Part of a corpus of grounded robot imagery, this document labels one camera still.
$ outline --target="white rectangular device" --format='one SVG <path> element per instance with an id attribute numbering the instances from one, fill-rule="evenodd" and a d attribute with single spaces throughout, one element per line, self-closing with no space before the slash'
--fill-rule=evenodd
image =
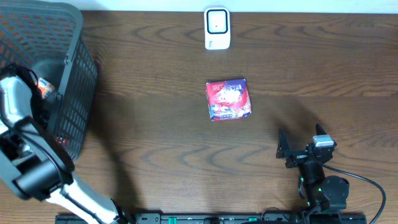
<path id="1" fill-rule="evenodd" d="M 205 47 L 208 50 L 227 49 L 231 43 L 229 11 L 212 7 L 205 11 Z"/>

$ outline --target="gray plastic basket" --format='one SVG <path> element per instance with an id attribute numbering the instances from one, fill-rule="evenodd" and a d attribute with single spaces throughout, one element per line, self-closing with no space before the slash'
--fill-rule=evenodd
<path id="1" fill-rule="evenodd" d="M 82 14 L 69 4 L 0 0 L 0 68 L 29 67 L 57 88 L 46 102 L 48 131 L 73 160 L 80 155 L 97 81 L 82 27 Z"/>

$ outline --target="white wall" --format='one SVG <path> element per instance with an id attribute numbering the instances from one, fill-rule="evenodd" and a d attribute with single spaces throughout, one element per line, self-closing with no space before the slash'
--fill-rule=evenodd
<path id="1" fill-rule="evenodd" d="M 45 0 L 81 10 L 204 11 L 224 6 L 231 12 L 398 13 L 398 0 Z"/>

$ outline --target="pink and purple box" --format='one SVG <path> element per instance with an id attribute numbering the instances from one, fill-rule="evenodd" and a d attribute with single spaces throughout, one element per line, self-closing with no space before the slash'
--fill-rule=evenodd
<path id="1" fill-rule="evenodd" d="M 206 92 L 212 121 L 240 119 L 251 113 L 245 79 L 207 83 Z"/>

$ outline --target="wooden surface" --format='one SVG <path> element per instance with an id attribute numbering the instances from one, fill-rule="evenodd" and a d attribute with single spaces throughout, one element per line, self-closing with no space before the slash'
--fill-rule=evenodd
<path id="1" fill-rule="evenodd" d="M 130 211 L 262 212 L 305 205 L 297 169 L 275 159 L 278 128 L 303 149 L 321 123 L 338 143 L 328 165 L 380 183 L 398 210 L 398 16 L 231 16 L 228 50 L 204 48 L 203 14 L 84 12 L 100 61 L 89 131 L 76 169 Z M 211 122 L 208 81 L 245 78 L 253 113 Z M 327 175 L 335 173 L 326 171 Z M 349 212 L 377 212 L 381 194 L 351 184 Z M 1 223 L 52 223 L 66 210 L 23 202 L 0 185 Z"/>

